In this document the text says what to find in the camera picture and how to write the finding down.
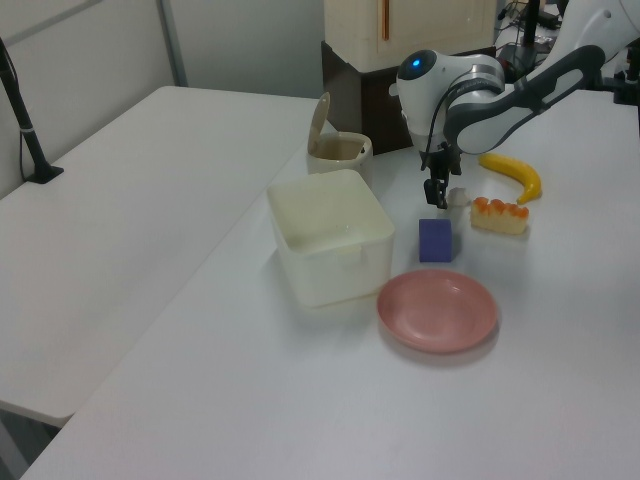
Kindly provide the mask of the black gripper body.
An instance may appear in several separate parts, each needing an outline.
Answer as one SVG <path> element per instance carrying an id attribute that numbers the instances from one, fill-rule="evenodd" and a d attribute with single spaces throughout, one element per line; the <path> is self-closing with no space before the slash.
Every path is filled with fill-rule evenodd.
<path id="1" fill-rule="evenodd" d="M 457 146 L 442 142 L 433 152 L 421 152 L 421 169 L 429 170 L 432 180 L 448 182 L 450 175 L 459 176 L 461 169 L 461 152 Z"/>

